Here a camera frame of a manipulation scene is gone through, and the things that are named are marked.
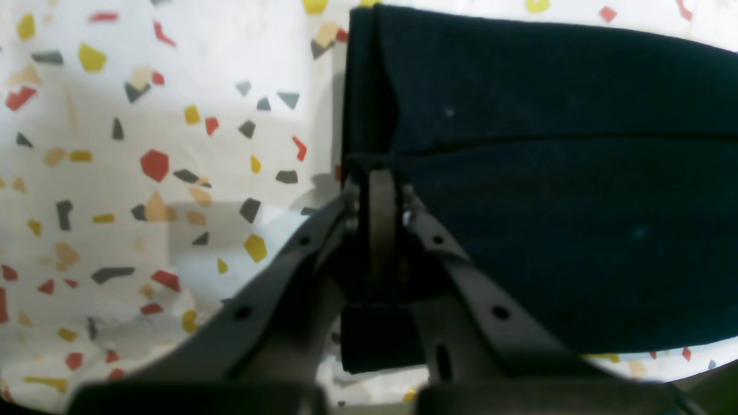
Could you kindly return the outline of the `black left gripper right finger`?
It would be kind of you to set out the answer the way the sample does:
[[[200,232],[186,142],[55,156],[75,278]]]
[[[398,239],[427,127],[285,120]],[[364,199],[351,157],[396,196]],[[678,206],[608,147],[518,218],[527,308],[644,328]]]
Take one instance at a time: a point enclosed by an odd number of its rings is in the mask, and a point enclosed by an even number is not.
[[[667,387],[568,350],[388,170],[369,174],[369,249],[370,304],[408,310],[428,365],[414,413],[678,413]]]

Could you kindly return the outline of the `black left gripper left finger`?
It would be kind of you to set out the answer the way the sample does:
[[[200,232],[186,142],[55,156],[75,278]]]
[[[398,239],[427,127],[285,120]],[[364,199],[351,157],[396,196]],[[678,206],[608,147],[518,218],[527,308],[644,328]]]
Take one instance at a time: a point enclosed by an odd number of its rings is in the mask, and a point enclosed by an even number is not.
[[[69,414],[328,414],[317,383],[335,318],[362,286],[364,179],[314,213],[265,270],[171,354],[90,384]]]

